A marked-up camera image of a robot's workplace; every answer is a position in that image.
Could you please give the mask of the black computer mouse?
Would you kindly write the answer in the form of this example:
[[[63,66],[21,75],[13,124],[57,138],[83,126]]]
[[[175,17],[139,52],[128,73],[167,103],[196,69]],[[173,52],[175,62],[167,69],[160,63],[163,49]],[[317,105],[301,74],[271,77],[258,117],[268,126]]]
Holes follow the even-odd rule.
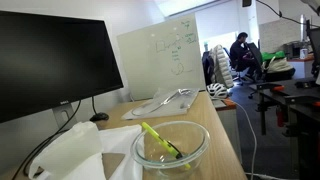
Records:
[[[109,119],[109,116],[103,112],[97,113],[90,118],[90,120],[92,122],[101,121],[101,120],[108,120],[108,119]]]

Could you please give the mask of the black Dell computer monitor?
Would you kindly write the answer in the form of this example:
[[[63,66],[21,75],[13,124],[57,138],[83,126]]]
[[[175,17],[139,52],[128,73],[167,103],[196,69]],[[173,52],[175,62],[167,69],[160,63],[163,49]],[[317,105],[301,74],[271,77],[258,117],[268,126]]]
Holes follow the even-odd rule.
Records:
[[[105,22],[0,12],[0,122],[123,87]]]

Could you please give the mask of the seated person in dark clothes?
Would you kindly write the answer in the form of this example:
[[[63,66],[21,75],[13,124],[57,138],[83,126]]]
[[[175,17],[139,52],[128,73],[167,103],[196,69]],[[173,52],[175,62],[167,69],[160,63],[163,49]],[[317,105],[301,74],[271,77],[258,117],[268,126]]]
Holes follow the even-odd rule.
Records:
[[[247,69],[244,78],[247,80],[254,80],[254,72],[257,70],[257,63],[251,57],[251,53],[246,44],[248,34],[241,32],[236,41],[231,45],[229,53],[230,60],[235,66],[236,70],[243,71]]]

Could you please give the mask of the white whiteboard panel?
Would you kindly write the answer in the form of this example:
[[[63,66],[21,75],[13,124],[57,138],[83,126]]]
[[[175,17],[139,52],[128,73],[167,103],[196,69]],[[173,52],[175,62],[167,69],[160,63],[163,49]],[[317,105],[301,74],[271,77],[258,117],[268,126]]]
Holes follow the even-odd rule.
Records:
[[[159,88],[205,88],[194,14],[117,37],[134,100],[149,99]]]

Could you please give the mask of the white bicycle helmet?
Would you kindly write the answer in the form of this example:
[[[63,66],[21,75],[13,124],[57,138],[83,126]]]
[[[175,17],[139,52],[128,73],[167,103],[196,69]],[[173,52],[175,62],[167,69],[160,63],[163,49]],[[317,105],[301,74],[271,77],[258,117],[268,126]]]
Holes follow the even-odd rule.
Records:
[[[220,83],[208,85],[207,91],[212,98],[224,99],[228,96],[227,88],[223,84],[220,84]]]

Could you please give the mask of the yellow green marker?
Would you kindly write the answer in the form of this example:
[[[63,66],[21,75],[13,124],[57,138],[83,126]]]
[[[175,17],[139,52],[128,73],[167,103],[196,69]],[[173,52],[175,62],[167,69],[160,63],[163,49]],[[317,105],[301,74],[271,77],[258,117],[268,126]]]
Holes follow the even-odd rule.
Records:
[[[164,127],[165,123],[150,126],[146,122],[143,122],[141,126],[145,129],[145,132],[149,133],[154,141],[158,145],[160,145],[169,156],[169,159],[167,161],[165,161],[164,159],[159,161],[161,165],[164,165],[165,163],[173,163],[175,160],[180,160],[183,158],[182,153],[170,141],[163,139],[156,131],[157,128]]]

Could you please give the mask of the white cloth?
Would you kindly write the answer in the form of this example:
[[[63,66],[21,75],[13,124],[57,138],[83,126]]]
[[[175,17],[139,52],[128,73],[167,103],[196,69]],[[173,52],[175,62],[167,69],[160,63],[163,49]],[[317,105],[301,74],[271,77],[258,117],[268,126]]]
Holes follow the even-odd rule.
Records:
[[[92,122],[74,125],[32,161],[31,180],[142,180],[143,168],[130,148],[140,125],[98,130]]]

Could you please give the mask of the orange cabinet top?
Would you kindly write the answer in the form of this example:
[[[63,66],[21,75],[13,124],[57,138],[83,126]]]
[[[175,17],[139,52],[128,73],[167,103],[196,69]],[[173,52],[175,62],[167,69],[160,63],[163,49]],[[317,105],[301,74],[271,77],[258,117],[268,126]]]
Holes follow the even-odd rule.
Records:
[[[236,108],[236,104],[230,99],[213,100],[212,103],[217,111],[233,110]]]

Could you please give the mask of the clear glass bowl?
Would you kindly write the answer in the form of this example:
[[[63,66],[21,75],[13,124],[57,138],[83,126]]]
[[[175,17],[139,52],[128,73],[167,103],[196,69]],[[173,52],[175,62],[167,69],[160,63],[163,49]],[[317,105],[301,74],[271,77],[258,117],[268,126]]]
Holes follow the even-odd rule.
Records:
[[[202,125],[191,121],[164,123],[165,126],[156,131],[163,139],[170,141],[182,153],[183,158],[161,165],[159,161],[167,161],[169,156],[143,127],[131,145],[131,156],[143,167],[150,179],[184,180],[201,164],[209,147],[209,132]]]

